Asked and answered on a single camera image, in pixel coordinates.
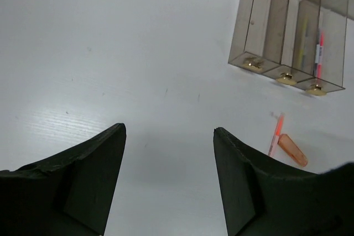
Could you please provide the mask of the yellow pen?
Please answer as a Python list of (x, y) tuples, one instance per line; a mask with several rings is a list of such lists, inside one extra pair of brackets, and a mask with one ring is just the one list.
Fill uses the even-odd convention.
[(307, 32), (308, 32), (308, 16), (306, 15), (303, 21), (303, 26), (301, 28), (300, 48), (299, 48), (298, 63), (297, 63), (297, 69), (299, 70), (303, 68)]

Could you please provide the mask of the orange pen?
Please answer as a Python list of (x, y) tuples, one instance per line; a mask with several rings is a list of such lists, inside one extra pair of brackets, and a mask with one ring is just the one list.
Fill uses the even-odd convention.
[(319, 29), (317, 35), (316, 55), (315, 55), (315, 63), (314, 63), (314, 76), (317, 78), (321, 77), (323, 50), (324, 50), (324, 32), (323, 30)]
[(270, 157), (274, 155), (275, 147), (278, 145), (278, 140), (284, 123), (284, 117), (285, 117), (284, 113), (281, 113), (277, 120), (277, 125), (275, 127), (275, 131), (268, 151), (268, 156)]

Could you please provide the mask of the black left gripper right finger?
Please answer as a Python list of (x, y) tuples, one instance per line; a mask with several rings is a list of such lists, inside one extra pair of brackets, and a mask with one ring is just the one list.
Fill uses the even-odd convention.
[(353, 163), (307, 172), (222, 127), (213, 143), (228, 235), (353, 234)]

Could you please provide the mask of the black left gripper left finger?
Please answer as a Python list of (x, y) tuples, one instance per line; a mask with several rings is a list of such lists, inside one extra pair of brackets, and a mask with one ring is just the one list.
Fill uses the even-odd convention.
[(17, 170), (1, 171), (2, 235), (104, 235), (126, 143), (114, 124)]

